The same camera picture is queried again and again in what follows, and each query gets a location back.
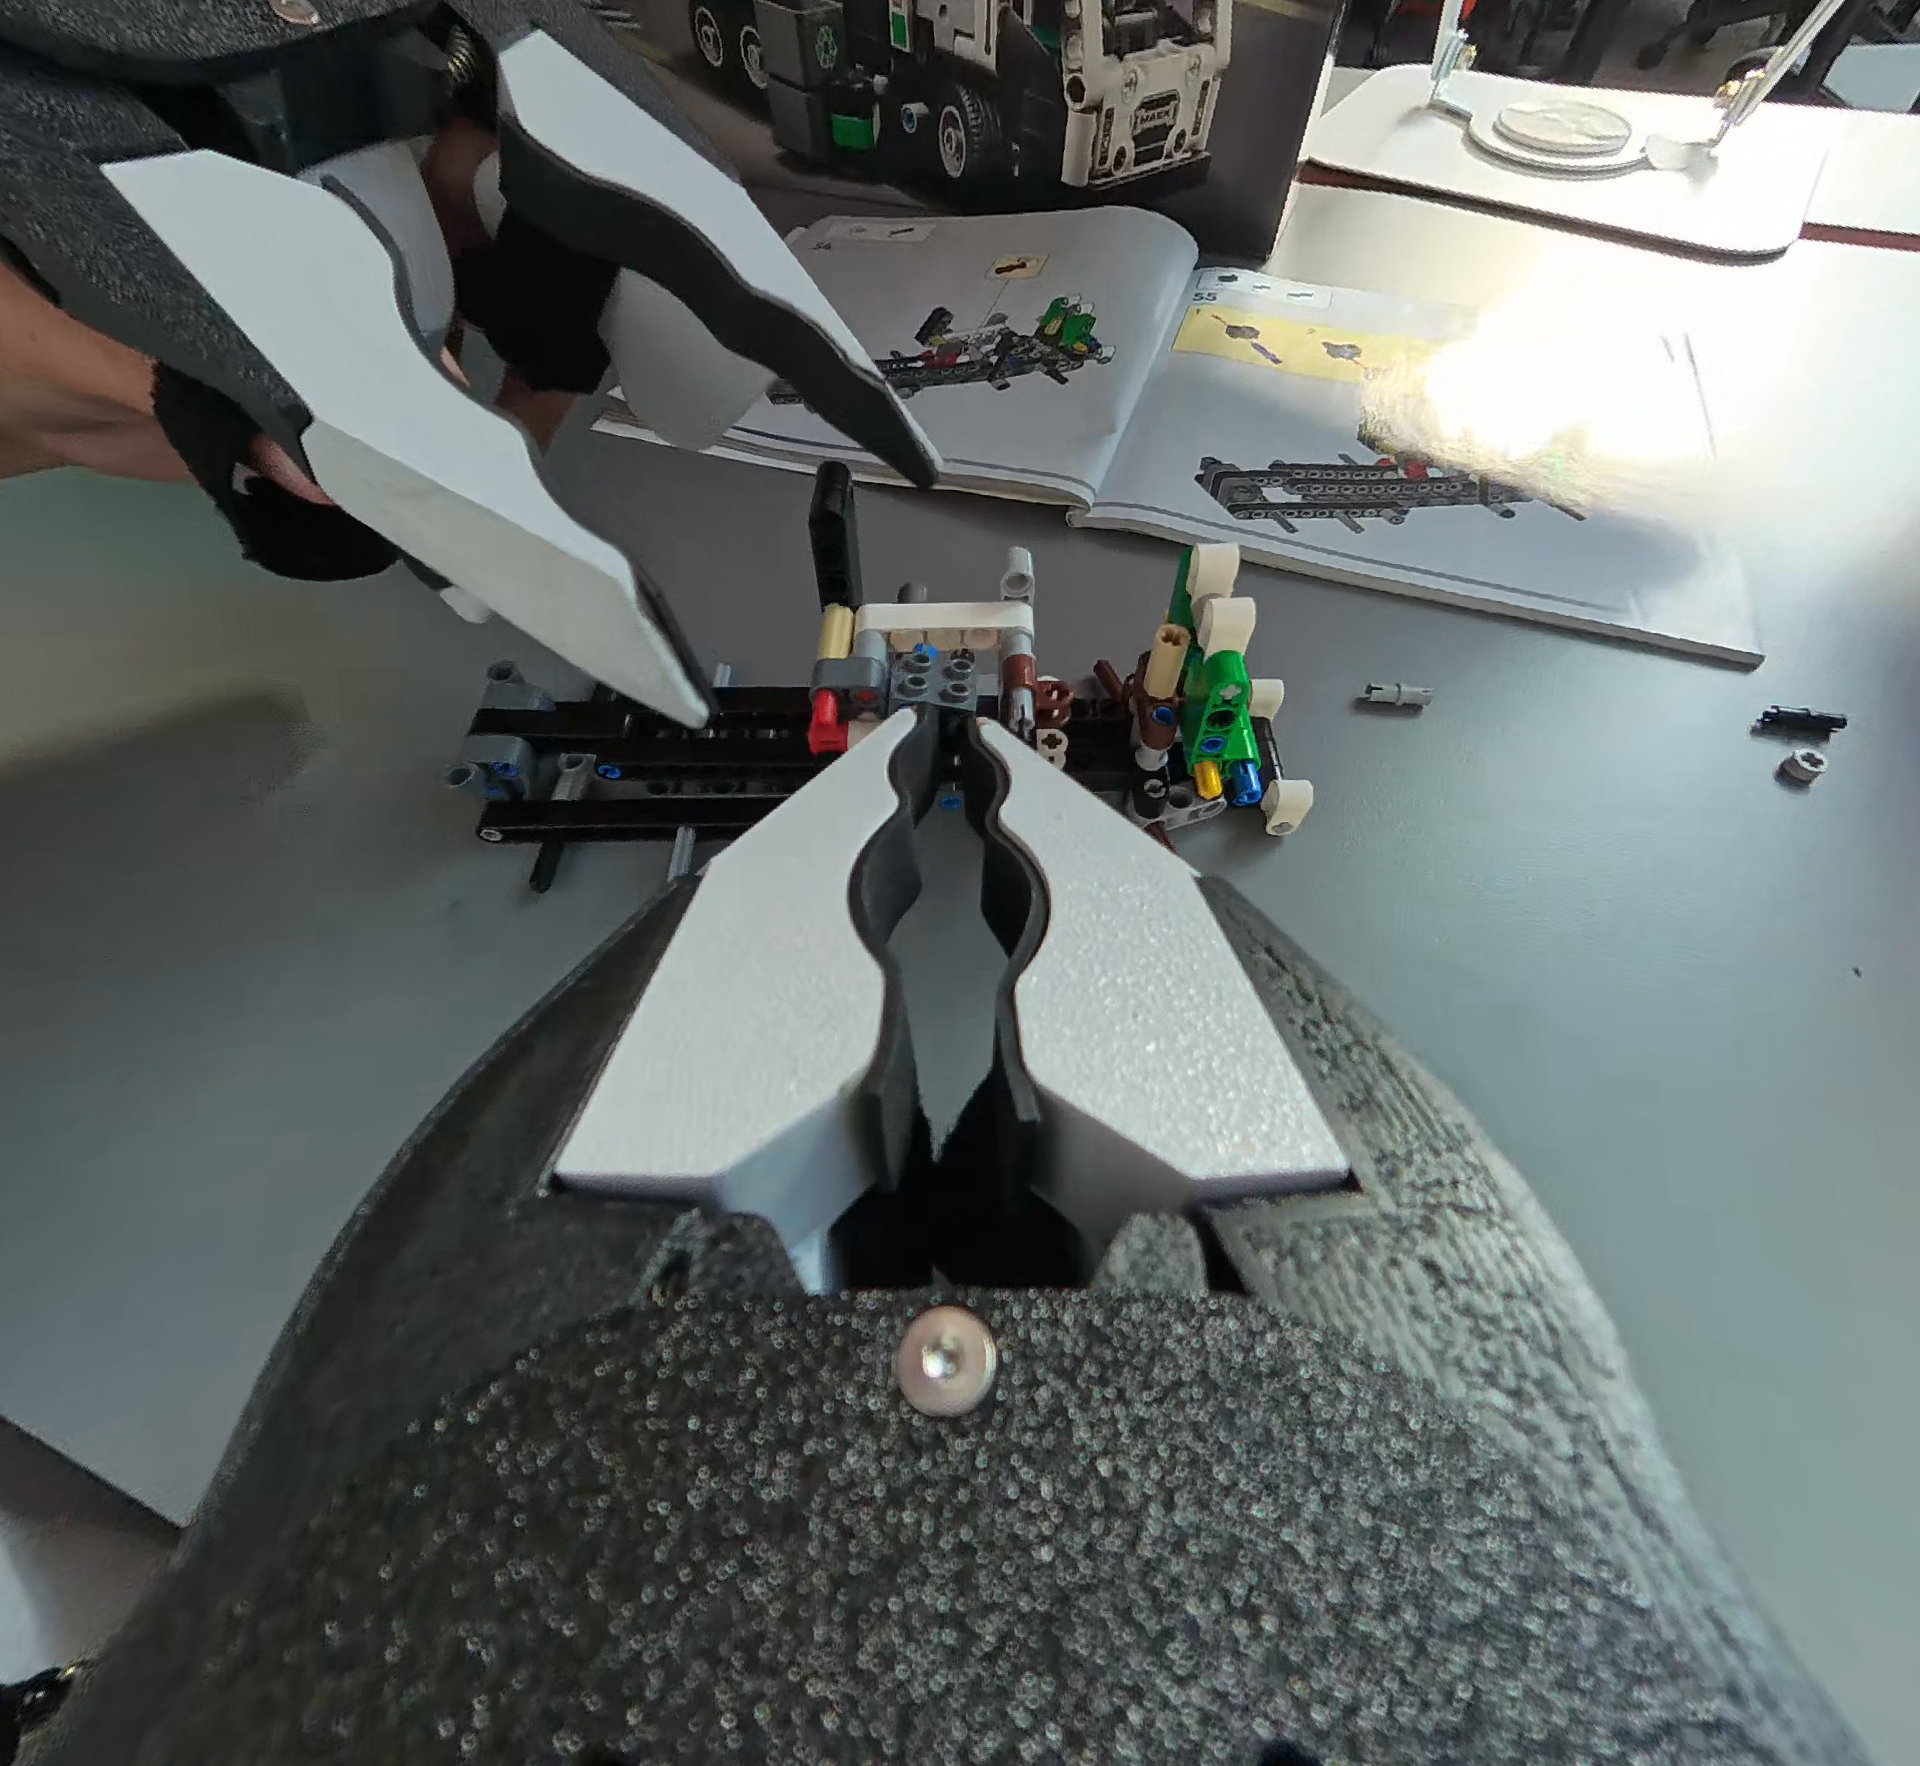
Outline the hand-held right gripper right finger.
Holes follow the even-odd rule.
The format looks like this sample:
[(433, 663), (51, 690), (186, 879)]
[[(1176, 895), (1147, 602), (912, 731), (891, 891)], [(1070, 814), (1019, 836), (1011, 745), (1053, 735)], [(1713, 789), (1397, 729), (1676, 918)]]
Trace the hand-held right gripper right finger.
[(996, 721), (973, 725), (996, 1162), (1091, 1272), (1137, 1215), (1353, 1179), (1200, 874)]

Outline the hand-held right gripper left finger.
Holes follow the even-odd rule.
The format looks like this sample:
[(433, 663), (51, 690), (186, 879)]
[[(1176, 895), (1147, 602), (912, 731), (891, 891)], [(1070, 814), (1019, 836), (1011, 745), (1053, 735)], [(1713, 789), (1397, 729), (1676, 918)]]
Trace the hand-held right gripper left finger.
[(898, 1186), (918, 1084), (891, 938), (919, 892), (921, 715), (812, 776), (683, 891), (553, 1178), (773, 1225), (812, 1292), (833, 1228)]

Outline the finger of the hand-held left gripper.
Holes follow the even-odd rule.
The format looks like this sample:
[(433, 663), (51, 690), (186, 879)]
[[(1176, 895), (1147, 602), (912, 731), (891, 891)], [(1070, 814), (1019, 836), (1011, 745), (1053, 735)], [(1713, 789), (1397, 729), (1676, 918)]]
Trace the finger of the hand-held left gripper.
[(707, 684), (628, 555), (549, 489), (516, 425), (417, 338), (405, 248), (339, 180), (222, 152), (103, 172), (309, 412), (307, 469), (545, 648), (674, 721), (707, 721)]
[(511, 215), (667, 294), (725, 351), (677, 362), (658, 433), (705, 448), (767, 386), (915, 486), (942, 458), (748, 193), (621, 84), (545, 30), (494, 57), (500, 189)]

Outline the toy brick model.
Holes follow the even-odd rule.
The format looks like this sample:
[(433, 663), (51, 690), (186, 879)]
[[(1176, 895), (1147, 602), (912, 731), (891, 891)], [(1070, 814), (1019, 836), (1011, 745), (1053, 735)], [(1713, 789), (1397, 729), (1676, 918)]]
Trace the toy brick model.
[(1131, 670), (1098, 658), (1070, 682), (1038, 668), (1025, 548), (1009, 548), (995, 602), (931, 602), (909, 583), (860, 603), (857, 499), (840, 461), (813, 473), (807, 541), (821, 599), (813, 666), (800, 685), (751, 687), (718, 668), (705, 724), (669, 721), (609, 685), (552, 697), (508, 658), (489, 668), (443, 781), (478, 801), (485, 842), (533, 846), (531, 889), (549, 889), (564, 849), (588, 842), (665, 840), (665, 874), (686, 874), (699, 846), (746, 834), (895, 715), (934, 720), (946, 810), (963, 803), (959, 725), (995, 721), (1166, 844), (1229, 812), (1281, 837), (1311, 812), (1311, 782), (1279, 759), (1284, 682), (1247, 670), (1258, 610), (1235, 596), (1235, 545), (1181, 553)]

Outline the toy truck set box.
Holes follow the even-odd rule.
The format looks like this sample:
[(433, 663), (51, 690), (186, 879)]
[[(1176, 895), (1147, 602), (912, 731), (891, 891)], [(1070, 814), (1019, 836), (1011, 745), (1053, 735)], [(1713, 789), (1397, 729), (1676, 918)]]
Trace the toy truck set box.
[(774, 218), (1162, 212), (1261, 261), (1349, 0), (584, 0)]

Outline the person's left hand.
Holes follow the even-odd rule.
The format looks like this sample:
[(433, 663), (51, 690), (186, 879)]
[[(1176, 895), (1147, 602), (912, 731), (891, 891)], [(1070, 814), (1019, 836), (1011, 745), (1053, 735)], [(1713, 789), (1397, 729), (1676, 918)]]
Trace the person's left hand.
[(65, 312), (1, 260), (1, 477), (79, 465), (111, 477), (205, 482), (225, 512), (243, 499), (330, 508), (324, 488), (227, 396)]

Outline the open instruction booklet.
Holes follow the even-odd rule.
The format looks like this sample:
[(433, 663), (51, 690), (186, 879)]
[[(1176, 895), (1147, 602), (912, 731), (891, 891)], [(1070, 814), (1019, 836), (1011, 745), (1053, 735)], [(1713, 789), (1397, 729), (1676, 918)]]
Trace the open instruction booklet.
[(785, 239), (946, 460), (943, 488), (1084, 529), (1404, 592), (1733, 666), (1764, 661), (1738, 564), (1428, 458), (1371, 392), (1470, 334), (1399, 297), (1207, 266), (1171, 218), (833, 215)]

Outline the white stand with metal rods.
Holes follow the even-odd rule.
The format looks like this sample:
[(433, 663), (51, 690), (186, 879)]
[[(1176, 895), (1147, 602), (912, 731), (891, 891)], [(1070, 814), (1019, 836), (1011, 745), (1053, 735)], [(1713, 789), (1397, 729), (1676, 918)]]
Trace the white stand with metal rods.
[(1475, 70), (1464, 0), (1445, 0), (1429, 61), (1360, 72), (1309, 125), (1297, 175), (1716, 261), (1778, 258), (1815, 218), (1832, 150), (1899, 125), (1771, 99), (1864, 2), (1815, 2), (1760, 70), (1703, 99)]

